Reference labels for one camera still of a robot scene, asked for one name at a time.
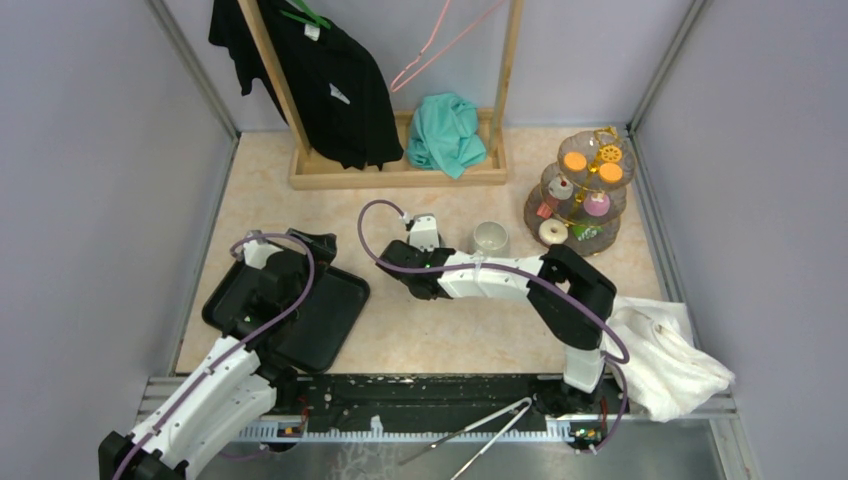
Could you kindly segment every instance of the wooden base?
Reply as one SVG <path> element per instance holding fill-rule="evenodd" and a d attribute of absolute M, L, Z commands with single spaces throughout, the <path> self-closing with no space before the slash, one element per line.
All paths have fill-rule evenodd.
<path fill-rule="evenodd" d="M 395 112 L 398 137 L 406 148 L 412 111 Z M 484 145 L 489 145 L 489 132 L 493 129 L 493 109 L 477 110 L 480 126 L 477 134 Z M 507 163 L 503 137 L 497 139 L 496 151 L 488 152 L 486 160 L 470 167 L 461 177 L 454 180 L 441 171 L 419 170 L 409 164 L 406 155 L 396 162 L 365 170 L 345 169 L 340 163 L 329 160 L 310 149 L 304 158 L 295 149 L 289 168 L 289 182 L 295 190 L 333 190 L 347 188 L 394 188 L 394 187 L 461 187 L 467 185 L 503 185 L 506 183 Z"/>

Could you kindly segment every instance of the white towel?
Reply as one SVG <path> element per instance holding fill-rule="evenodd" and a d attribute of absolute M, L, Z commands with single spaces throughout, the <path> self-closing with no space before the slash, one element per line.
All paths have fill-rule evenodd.
<path fill-rule="evenodd" d="M 619 296 L 607 325 L 630 352 L 630 362 L 621 365 L 628 394 L 651 420 L 691 413 L 733 383 L 733 372 L 694 348 L 685 304 Z M 602 348 L 621 353 L 606 334 Z"/>

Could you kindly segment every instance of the white cup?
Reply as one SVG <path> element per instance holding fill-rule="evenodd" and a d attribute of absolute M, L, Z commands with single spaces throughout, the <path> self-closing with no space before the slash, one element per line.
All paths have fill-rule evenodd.
<path fill-rule="evenodd" d="M 483 222 L 471 233 L 471 253 L 487 257 L 509 256 L 509 233 L 498 222 Z"/>

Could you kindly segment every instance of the pink hanger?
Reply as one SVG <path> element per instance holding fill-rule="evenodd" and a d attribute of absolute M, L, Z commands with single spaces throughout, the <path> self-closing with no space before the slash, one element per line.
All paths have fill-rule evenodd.
<path fill-rule="evenodd" d="M 413 61 L 412 61 L 412 63 L 410 63 L 409 65 L 407 65 L 407 66 L 406 66 L 406 68 L 404 68 L 404 69 L 403 69 L 403 71 L 401 71 L 401 72 L 398 74 L 398 76 L 397 76 L 397 77 L 395 77 L 395 79 L 394 79 L 394 80 L 392 80 L 392 84 L 391 84 L 391 86 L 390 86 L 390 89 L 391 89 L 392 93 L 395 93 L 395 92 L 397 92 L 398 90 L 400 90 L 401 88 L 403 88 L 403 86 L 404 86 L 404 85 L 406 85 L 407 83 L 409 83 L 409 81 L 410 81 L 410 80 L 412 80 L 413 78 L 415 78 L 415 76 L 416 76 L 416 75 L 418 75 L 419 73 L 421 73 L 421 71 L 423 71 L 425 68 L 429 67 L 431 63 L 433 63 L 434 61 L 436 61 L 436 59 L 437 59 L 437 58 L 439 58 L 439 57 L 441 57 L 443 53 L 445 53 L 445 52 L 446 52 L 446 51 L 448 51 L 451 47 L 453 47 L 453 46 L 454 46 L 454 44 L 455 44 L 456 42 L 458 42 L 458 41 L 459 41 L 462 37 L 464 37 L 464 36 L 465 36 L 465 34 L 467 34 L 468 32 L 470 32 L 471 30 L 473 30 L 473 29 L 474 29 L 474 28 L 475 28 L 475 27 L 476 27 L 476 26 L 477 26 L 480 22 L 482 22 L 482 21 L 483 21 L 483 19 L 485 19 L 486 17 L 488 17 L 488 16 L 489 16 L 492 12 L 494 12 L 494 11 L 495 11 L 498 7 L 500 7 L 501 5 L 503 5 L 503 3 L 504 3 L 504 2 L 506 2 L 506 0 L 499 0 L 499 1 L 498 1 L 498 3 L 494 4 L 493 6 L 491 6 L 488 10 L 486 10 L 486 12 L 485 12 L 485 13 L 483 13 L 483 15 L 481 15 L 481 16 L 480 16 L 480 18 L 478 18 L 477 20 L 474 20 L 474 22 L 473 22 L 473 23 L 471 23 L 471 25 L 469 25 L 469 26 L 468 26 L 465 30 L 463 30 L 463 31 L 462 31 L 462 33 L 460 33 L 460 34 L 459 34 L 456 38 L 454 38 L 454 39 L 451 41 L 451 43 L 449 43 L 449 44 L 448 44 L 445 48 L 443 48 L 443 49 L 439 50 L 439 53 L 437 53 L 436 55 L 434 55 L 434 56 L 433 56 L 433 58 L 431 58 L 430 60 L 428 60 L 428 61 L 427 61 L 427 63 L 425 63 L 424 65 L 422 65 L 422 66 L 421 66 L 418 70 L 416 70 L 415 72 L 413 72 L 413 73 L 412 73 L 412 75 L 410 75 L 410 76 L 409 76 L 409 78 L 407 78 L 406 80 L 404 80 L 404 81 L 403 81 L 400 85 L 397 85 L 397 86 L 396 86 L 395 84 L 398 82 L 398 80 L 400 80 L 400 77 L 402 77 L 404 73 L 406 73 L 406 72 L 407 72 L 410 68 L 412 68 L 412 66 L 413 66 L 413 65 L 415 65 L 416 63 L 418 63 L 418 61 L 419 61 L 419 60 L 421 60 L 421 57 L 424 55 L 424 52 L 427 50 L 427 48 L 429 48 L 429 47 L 430 47 L 430 44 L 431 44 L 431 43 L 433 43 L 433 39 L 434 39 L 434 38 L 436 38 L 436 32 L 438 32 L 438 31 L 439 31 L 439 27 L 441 27 L 441 25 L 442 25 L 442 20 L 444 20 L 444 18 L 445 18 L 445 13 L 447 13 L 447 11 L 448 11 L 448 6 L 450 6 L 450 2 L 451 2 L 451 0 L 446 0 L 446 1 L 445 1 L 445 6 L 444 6 L 444 7 L 442 7 L 442 13 L 441 13 L 441 14 L 439 14 L 439 20 L 438 20 L 438 21 L 436 21 L 436 26 L 433 28 L 433 33 L 431 33 L 431 34 L 430 34 L 430 39 L 429 39 L 429 40 L 427 40 L 427 44 L 426 44 L 426 45 L 424 45 L 424 48 L 422 48 L 422 49 L 421 49 L 421 51 L 418 53 L 418 57 L 416 57 L 416 59 L 415 59 L 415 60 L 413 60 Z"/>

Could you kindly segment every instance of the towel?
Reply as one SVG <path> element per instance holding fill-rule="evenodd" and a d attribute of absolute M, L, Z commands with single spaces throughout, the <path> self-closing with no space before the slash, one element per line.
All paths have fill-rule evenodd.
<path fill-rule="evenodd" d="M 607 325 L 630 352 L 630 362 L 621 365 L 630 398 L 648 410 L 651 420 L 667 422 L 691 413 L 734 381 L 724 365 L 695 349 L 682 303 L 616 297 Z M 621 353 L 606 334 L 602 348 Z"/>
<path fill-rule="evenodd" d="M 454 93 L 424 97 L 412 116 L 406 156 L 423 170 L 441 170 L 459 178 L 486 159 L 477 135 L 477 107 Z"/>

